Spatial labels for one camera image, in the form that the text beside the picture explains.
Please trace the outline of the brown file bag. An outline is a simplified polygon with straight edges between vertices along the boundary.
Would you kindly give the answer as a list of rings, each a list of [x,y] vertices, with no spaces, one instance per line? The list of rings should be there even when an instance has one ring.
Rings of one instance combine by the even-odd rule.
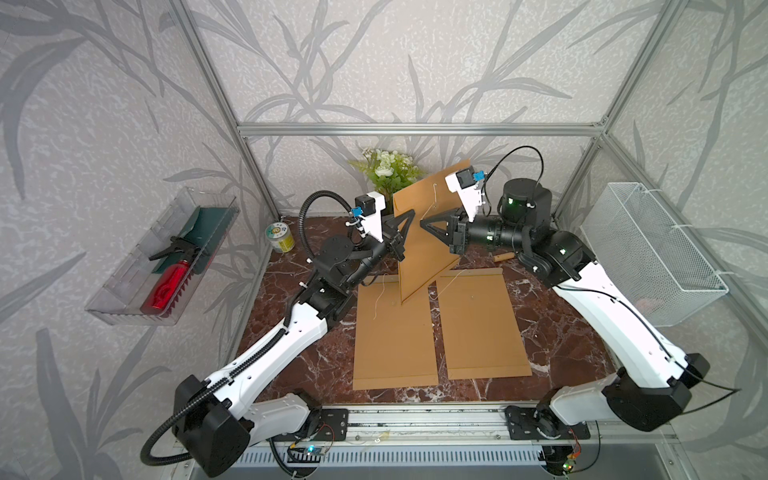
[[[420,221],[462,206],[459,196],[451,193],[445,177],[470,166],[469,160],[429,175],[398,191],[393,196],[394,213],[413,209],[415,217],[405,242],[405,260],[398,264],[401,302],[407,302],[423,287],[431,284],[444,270],[452,267],[458,256],[449,247],[420,227]]]
[[[402,303],[395,275],[358,290],[353,370],[355,390],[426,387],[438,383],[428,291]]]
[[[532,375],[500,268],[444,273],[437,300],[449,379]]]

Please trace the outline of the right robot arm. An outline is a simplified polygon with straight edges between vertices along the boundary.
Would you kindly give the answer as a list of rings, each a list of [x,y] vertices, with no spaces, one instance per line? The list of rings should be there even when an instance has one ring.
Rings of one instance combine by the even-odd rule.
[[[496,212],[486,212],[493,174],[472,166],[429,177],[458,197],[456,208],[427,208],[421,228],[455,255],[471,245],[508,248],[524,268],[574,307],[620,361],[617,372],[545,395],[535,408],[509,407],[508,422],[526,434],[558,439],[573,426],[620,420],[650,432],[691,413],[695,386],[710,364],[665,338],[616,287],[594,252],[575,234],[553,227],[552,193],[539,179],[506,182]]]

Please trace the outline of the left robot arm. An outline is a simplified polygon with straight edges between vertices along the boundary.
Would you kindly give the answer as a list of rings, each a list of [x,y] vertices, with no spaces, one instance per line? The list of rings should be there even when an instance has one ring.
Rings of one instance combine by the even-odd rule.
[[[336,201],[347,214],[349,235],[326,239],[313,251],[306,236],[306,216],[321,198]],[[209,477],[216,477],[247,448],[284,434],[312,432],[315,407],[298,394],[259,402],[262,391],[304,350],[325,336],[356,303],[355,292],[388,256],[405,258],[405,243],[414,210],[398,216],[385,214],[386,199],[377,192],[356,197],[349,204],[339,194],[320,190],[302,204],[298,238],[312,266],[308,280],[287,300],[285,312],[268,333],[239,357],[200,380],[191,375],[175,392],[172,415],[140,451],[146,466],[195,461]]]

